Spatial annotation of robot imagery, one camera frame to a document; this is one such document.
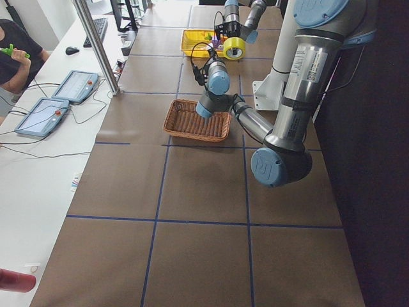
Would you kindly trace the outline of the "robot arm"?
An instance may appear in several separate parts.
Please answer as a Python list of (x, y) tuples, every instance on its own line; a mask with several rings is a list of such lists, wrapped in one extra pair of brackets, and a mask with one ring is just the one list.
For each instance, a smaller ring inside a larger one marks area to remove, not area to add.
[(376, 32), (377, 1), (288, 1), (270, 73), (253, 85), (255, 105), (230, 95), (229, 75), (215, 51), (197, 78), (204, 86), (196, 112), (230, 112), (263, 144), (251, 159), (254, 177), (277, 187), (306, 177), (312, 167), (306, 128), (341, 50), (365, 45)]
[[(243, 23), (240, 21), (239, 6), (248, 6), (249, 14)], [(261, 16), (266, 8), (274, 6), (279, 8), (282, 17), (287, 9), (288, 1), (225, 1), (222, 22), (214, 25), (215, 36), (227, 38), (240, 38), (244, 42), (254, 43), (258, 37), (258, 26)]]

